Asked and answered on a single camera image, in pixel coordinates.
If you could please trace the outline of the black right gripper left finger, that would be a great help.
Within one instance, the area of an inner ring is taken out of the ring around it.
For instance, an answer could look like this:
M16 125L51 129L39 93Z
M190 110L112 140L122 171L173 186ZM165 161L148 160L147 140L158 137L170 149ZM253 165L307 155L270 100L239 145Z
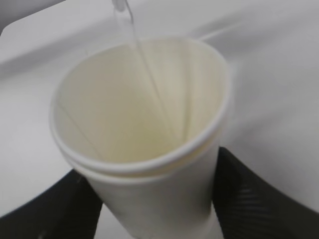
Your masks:
M2 239L92 239L102 201L74 170L0 219Z

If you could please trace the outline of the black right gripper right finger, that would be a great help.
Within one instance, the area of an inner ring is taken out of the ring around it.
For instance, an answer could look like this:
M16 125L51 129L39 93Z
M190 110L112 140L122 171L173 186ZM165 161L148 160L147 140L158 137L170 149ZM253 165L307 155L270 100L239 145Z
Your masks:
M226 239L317 239L319 214L219 148L212 202Z

